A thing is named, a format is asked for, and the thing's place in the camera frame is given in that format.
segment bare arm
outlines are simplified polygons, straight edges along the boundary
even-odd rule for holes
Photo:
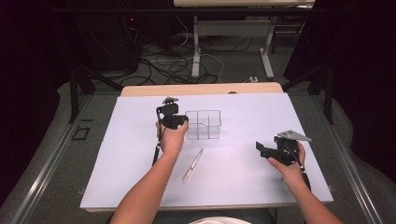
[[[163,132],[163,155],[124,196],[111,219],[112,224],[152,222],[188,129],[186,121],[178,130],[166,129]]]
[[[305,150],[298,143],[300,149],[300,162],[304,164]],[[283,181],[288,186],[303,213],[306,223],[326,224],[342,223],[320,200],[309,190],[305,184],[300,167],[297,163],[285,166],[274,158],[268,160],[281,174]]]

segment black horizontal bar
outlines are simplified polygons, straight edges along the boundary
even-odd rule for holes
[[[198,8],[57,8],[51,11],[61,14],[101,14],[134,16],[308,16],[332,15],[350,12],[346,8],[247,8],[247,7],[198,7]]]

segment person's left arm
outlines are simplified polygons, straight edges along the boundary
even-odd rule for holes
[[[163,132],[163,154],[124,196],[110,223],[152,223],[188,128],[186,121],[178,130]]]

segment table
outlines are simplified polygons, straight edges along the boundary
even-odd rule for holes
[[[175,7],[281,7],[313,5],[315,0],[174,0]],[[199,35],[258,35],[266,36],[264,48],[260,49],[265,75],[272,79],[274,72],[268,58],[275,33],[276,17],[269,21],[198,21],[194,16],[194,57],[191,75],[199,76],[201,49]]]
[[[115,210],[147,172],[157,141],[155,109],[165,96],[179,99],[180,113],[220,109],[222,121],[220,139],[185,140],[159,210],[296,204],[280,173],[255,148],[256,141],[276,147],[274,135],[288,129],[304,134],[290,98],[277,83],[241,83],[126,87],[107,127],[81,208]],[[312,149],[306,142],[303,145],[314,194],[324,203],[332,202]],[[202,147],[203,156],[182,185],[181,177]]]

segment forearm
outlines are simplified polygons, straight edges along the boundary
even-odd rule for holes
[[[293,196],[300,206],[306,223],[342,223],[308,188],[300,188],[293,193]]]
[[[162,155],[122,199],[111,223],[151,223],[176,160],[177,155]]]

